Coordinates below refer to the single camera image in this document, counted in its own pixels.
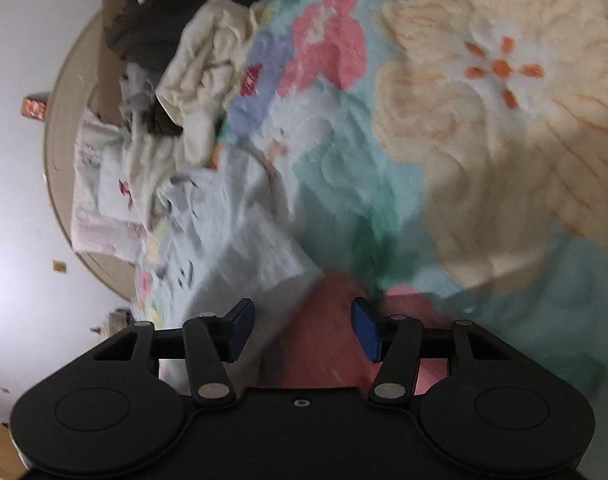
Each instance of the pink fabric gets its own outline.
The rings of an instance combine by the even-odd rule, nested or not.
[[[357,0],[322,0],[310,4],[292,23],[295,57],[286,66],[277,93],[284,97],[294,86],[309,88],[323,75],[339,89],[347,89],[366,70],[366,39],[349,13]]]
[[[380,365],[371,363],[351,329],[351,300],[364,293],[341,272],[328,272],[316,286],[282,338],[286,354],[279,386],[282,388],[340,388],[358,386],[366,393]],[[448,322],[430,300],[412,288],[388,297],[387,314],[407,314],[426,322],[427,328]],[[423,360],[415,389],[423,394],[446,377],[446,360]]]

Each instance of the metal pivot screw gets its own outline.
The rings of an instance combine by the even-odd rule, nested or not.
[[[378,384],[373,391],[380,399],[399,399],[406,395],[406,388],[397,383]]]
[[[206,383],[199,387],[197,394],[203,399],[223,399],[230,393],[230,388],[222,383]]]

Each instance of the white wall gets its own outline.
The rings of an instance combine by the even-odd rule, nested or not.
[[[0,418],[32,384],[97,343],[89,327],[124,306],[76,259],[50,210],[44,125],[26,94],[50,91],[100,0],[0,0]],[[53,259],[68,274],[50,270]]]

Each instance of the orange flower center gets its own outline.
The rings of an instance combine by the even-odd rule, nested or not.
[[[488,60],[484,49],[482,49],[479,45],[476,45],[475,43],[465,41],[464,46],[474,56],[481,57],[484,59],[482,65],[485,64],[487,67],[490,67],[490,70],[486,70],[482,66],[477,65],[466,67],[466,69],[464,70],[465,77],[468,79],[483,79],[486,76],[489,76],[492,72],[498,78],[504,81],[504,83],[502,84],[503,88],[501,93],[506,106],[509,107],[511,110],[519,108],[520,104],[517,100],[517,96],[506,87],[506,80],[510,78],[515,72],[513,67],[511,67],[510,63],[504,57]],[[510,38],[509,36],[503,36],[502,41],[500,42],[499,49],[504,56],[509,55],[511,52],[513,52],[513,50],[515,50],[515,40],[513,38]],[[545,76],[544,67],[537,63],[523,64],[518,68],[517,72],[523,76],[533,77],[537,79],[542,79]]]

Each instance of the pink flower pattern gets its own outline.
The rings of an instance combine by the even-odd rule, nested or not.
[[[146,296],[150,292],[150,274],[148,271],[143,271],[140,274],[140,287],[139,294]]]
[[[289,62],[277,93],[309,88],[321,74],[341,90],[366,70],[366,40],[357,20],[349,16],[357,0],[322,0],[310,4],[292,24],[295,57]]]

